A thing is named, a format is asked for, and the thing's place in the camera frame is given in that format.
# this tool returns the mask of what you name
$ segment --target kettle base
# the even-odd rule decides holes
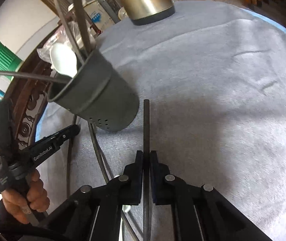
[[[131,21],[135,25],[145,25],[145,24],[158,22],[160,20],[168,18],[169,16],[171,16],[174,13],[175,13],[175,8],[174,8],[174,6],[172,6],[172,7],[168,8],[164,11],[161,11],[159,13],[156,13],[156,14],[144,17],[144,18],[136,19],[136,20],[131,19]]]

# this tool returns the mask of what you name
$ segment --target black cable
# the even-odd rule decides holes
[[[74,114],[72,125],[76,124],[77,115]],[[70,164],[72,162],[72,150],[74,146],[74,138],[70,138],[67,151],[67,166],[66,166],[66,194],[67,198],[70,197]]]
[[[70,82],[70,77],[66,78],[53,78],[46,75],[40,75],[40,74],[34,74],[34,73],[17,73],[15,71],[3,71],[0,70],[0,75],[8,75],[8,76],[14,76],[16,78],[23,78],[23,79],[34,79],[44,82],[50,82],[50,83],[62,83],[67,84]]]
[[[51,239],[53,241],[71,241],[69,238],[52,230],[34,227],[31,225],[23,225],[23,224],[13,225],[13,224],[0,223],[0,233],[17,235],[17,236],[43,237]]]

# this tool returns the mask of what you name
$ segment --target white plastic spoon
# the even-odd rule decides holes
[[[75,53],[67,45],[55,43],[49,50],[52,61],[52,70],[61,75],[73,78],[77,73],[77,59]]]

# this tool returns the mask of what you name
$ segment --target gray towel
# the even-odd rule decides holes
[[[213,185],[272,240],[286,241],[286,34],[221,2],[181,1],[175,8],[145,26],[125,19],[97,40],[141,102],[126,129],[98,129],[113,175],[143,149],[142,101],[150,99],[151,149],[159,161],[188,184]],[[44,137],[71,121],[50,103],[38,132]],[[104,184],[87,123],[78,124],[72,192]],[[39,167],[49,211],[66,198],[67,146]],[[170,213],[153,207],[152,240],[173,240]],[[140,236],[142,205],[131,214]]]

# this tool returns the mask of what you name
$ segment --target gold kettle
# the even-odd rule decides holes
[[[135,25],[160,21],[175,13],[171,0],[121,0]]]

